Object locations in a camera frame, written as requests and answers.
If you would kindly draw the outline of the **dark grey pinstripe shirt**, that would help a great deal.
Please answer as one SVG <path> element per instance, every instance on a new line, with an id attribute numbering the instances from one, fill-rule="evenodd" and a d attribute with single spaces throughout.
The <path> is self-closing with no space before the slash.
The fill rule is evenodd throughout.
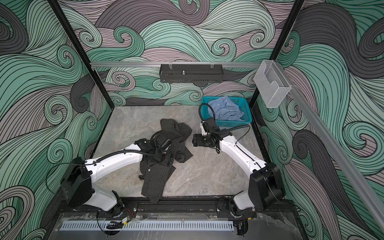
<path id="1" fill-rule="evenodd" d="M 161 130 L 156 132 L 151 142 L 162 144 L 169 140 L 170 146 L 163 150 L 158 147 L 158 158 L 144 156 L 140 162 L 139 178 L 144 181 L 141 194 L 149 198 L 152 204 L 158 203 L 162 198 L 165 185 L 176 169 L 173 163 L 184 163 L 193 156 L 185 145 L 192 133 L 187 124 L 178 123 L 174 119 L 162 119 L 160 124 Z"/>

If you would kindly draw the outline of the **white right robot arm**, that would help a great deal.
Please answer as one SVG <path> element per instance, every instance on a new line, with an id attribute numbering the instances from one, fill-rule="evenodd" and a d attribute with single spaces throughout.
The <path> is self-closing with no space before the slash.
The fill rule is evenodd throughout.
<path id="1" fill-rule="evenodd" d="M 235 218 L 244 217 L 249 210 L 263 211 L 285 197 L 280 168 L 253 155 L 234 136 L 195 134 L 193 146 L 214 148 L 227 154 L 246 173 L 249 179 L 248 190 L 236 194 L 229 203 L 229 209 Z"/>

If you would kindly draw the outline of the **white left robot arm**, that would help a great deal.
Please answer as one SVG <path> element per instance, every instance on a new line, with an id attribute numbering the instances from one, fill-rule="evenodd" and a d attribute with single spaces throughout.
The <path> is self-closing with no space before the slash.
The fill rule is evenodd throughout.
<path id="1" fill-rule="evenodd" d="M 158 132 L 152 139 L 140 139 L 128 147 L 97 159 L 73 159 L 62 179 L 61 190 L 70 208 L 83 205 L 95 207 L 106 217 L 119 217 L 125 206 L 116 191 L 107 191 L 95 185 L 101 178 L 143 159 L 161 163 L 172 141 Z"/>

